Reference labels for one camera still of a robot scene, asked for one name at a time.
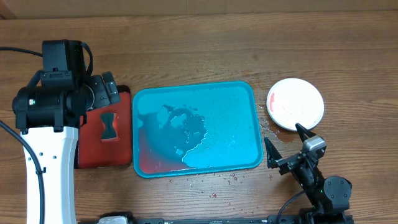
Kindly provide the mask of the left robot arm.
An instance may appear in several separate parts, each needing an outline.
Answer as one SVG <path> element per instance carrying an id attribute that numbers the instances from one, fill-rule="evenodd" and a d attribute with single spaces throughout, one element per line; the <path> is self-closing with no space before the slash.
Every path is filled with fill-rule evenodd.
<path id="1" fill-rule="evenodd" d="M 75 152 L 120 139 L 116 113 L 88 111 L 120 102 L 113 74 L 37 71 L 12 102 L 17 139 L 24 147 L 27 222 L 76 223 Z"/>

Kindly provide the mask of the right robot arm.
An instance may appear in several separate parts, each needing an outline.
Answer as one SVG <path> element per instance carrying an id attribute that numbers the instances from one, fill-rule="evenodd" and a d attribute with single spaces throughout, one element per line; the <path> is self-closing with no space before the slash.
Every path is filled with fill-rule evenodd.
<path id="1" fill-rule="evenodd" d="M 269 215 L 266 222 L 353 223 L 353 217 L 345 215 L 345 211 L 349 209 L 352 183 L 336 175 L 325 178 L 317 167 L 319 160 L 325 155 L 325 140 L 301 124 L 297 123 L 295 127 L 303 146 L 299 153 L 286 159 L 268 138 L 264 138 L 267 166 L 271 169 L 278 168 L 280 175 L 291 173 L 302 188 L 301 192 L 284 203 L 277 215 Z M 283 215 L 285 208 L 301 195 L 307 196 L 312 207 L 300 209 L 297 215 Z"/>

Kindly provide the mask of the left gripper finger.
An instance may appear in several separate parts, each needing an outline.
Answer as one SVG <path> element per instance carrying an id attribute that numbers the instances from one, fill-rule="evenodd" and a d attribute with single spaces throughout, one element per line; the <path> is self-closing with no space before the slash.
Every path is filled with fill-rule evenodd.
<path id="1" fill-rule="evenodd" d="M 93 75 L 90 77 L 90 88 L 94 93 L 93 108 L 102 108 L 110 105 L 101 75 Z"/>
<path id="2" fill-rule="evenodd" d="M 113 74 L 111 72 L 102 73 L 106 94 L 111 104 L 119 103 L 121 101 L 117 85 L 114 81 Z"/>

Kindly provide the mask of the white plate with red stain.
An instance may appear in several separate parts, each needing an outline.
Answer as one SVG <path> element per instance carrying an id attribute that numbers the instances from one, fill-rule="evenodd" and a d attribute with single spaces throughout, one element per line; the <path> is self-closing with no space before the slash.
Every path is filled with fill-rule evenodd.
<path id="1" fill-rule="evenodd" d="M 318 89 L 299 78 L 275 83 L 267 94 L 269 116 L 281 128 L 296 131 L 296 123 L 312 129 L 322 120 L 325 104 Z"/>

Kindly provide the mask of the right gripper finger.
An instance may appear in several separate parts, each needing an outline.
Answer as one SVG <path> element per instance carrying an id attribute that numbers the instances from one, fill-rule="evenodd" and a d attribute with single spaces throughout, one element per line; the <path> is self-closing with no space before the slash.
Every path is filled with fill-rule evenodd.
<path id="1" fill-rule="evenodd" d="M 268 168 L 278 168 L 279 162 L 283 159 L 278 150 L 275 148 L 273 143 L 270 142 L 269 138 L 264 138 L 267 154 L 267 166 Z"/>
<path id="2" fill-rule="evenodd" d="M 311 132 L 300 123 L 296 123 L 295 127 L 302 142 L 305 142 L 306 140 L 316 136 L 315 133 Z"/>

